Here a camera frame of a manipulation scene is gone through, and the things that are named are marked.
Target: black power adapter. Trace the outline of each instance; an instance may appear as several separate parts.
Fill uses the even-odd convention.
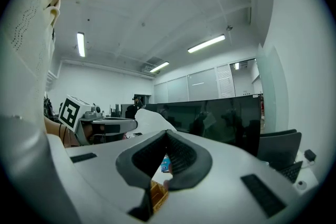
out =
[[[316,154],[311,150],[306,150],[304,153],[304,156],[310,162],[315,161],[315,158],[316,158]]]

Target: fluorescent light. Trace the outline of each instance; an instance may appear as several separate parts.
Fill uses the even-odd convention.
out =
[[[192,84],[192,86],[195,86],[195,85],[200,85],[200,84],[204,84],[204,82],[201,82],[201,83],[196,83],[196,84]]]
[[[152,69],[151,72],[158,71],[159,69],[161,69],[161,68],[163,68],[163,67],[165,67],[167,65],[169,65],[169,63],[168,62],[164,62],[162,65],[160,65],[160,66],[155,67],[154,69]]]
[[[224,39],[225,39],[225,36],[224,35],[220,35],[219,37],[213,38],[213,39],[211,39],[209,41],[203,42],[203,43],[201,43],[199,45],[196,45],[195,47],[192,47],[192,48],[188,49],[188,52],[192,53],[194,51],[203,49],[204,47],[207,47],[209,45],[212,45],[212,44],[214,44],[216,42],[219,42],[219,41],[222,41]]]
[[[81,33],[81,32],[77,33],[77,44],[78,44],[79,55],[81,55],[82,57],[85,57],[84,33]]]

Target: person's arm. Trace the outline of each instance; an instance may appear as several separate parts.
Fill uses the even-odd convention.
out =
[[[59,136],[62,142],[64,141],[64,147],[70,147],[72,145],[79,146],[79,143],[77,142],[73,132],[66,129],[65,125],[61,125],[61,129],[59,129],[60,127],[59,123],[53,122],[46,117],[44,117],[44,124],[47,129],[47,134],[53,134]]]

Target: gray mechanical device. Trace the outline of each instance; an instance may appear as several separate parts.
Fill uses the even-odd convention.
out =
[[[240,148],[200,136],[163,130],[65,149],[59,137],[20,118],[0,117],[0,124],[5,173],[52,223],[283,223],[298,204],[279,173]],[[173,178],[153,214],[150,180],[165,154]]]
[[[124,133],[138,127],[136,120],[113,117],[104,118],[99,106],[90,105],[70,95],[63,102],[58,119],[74,132],[80,145],[90,145],[83,130],[83,126],[87,123],[92,124],[94,136],[99,136],[99,141],[103,143],[120,140]]]

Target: black rubber strip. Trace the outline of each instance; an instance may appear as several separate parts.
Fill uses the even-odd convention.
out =
[[[78,156],[73,156],[70,157],[70,159],[72,160],[73,163],[78,163],[78,162],[82,162],[82,161],[86,161],[87,159],[92,159],[97,157],[95,153],[87,153],[87,154],[83,154],[83,155],[78,155]]]
[[[243,176],[241,179],[268,218],[286,207],[256,175]]]

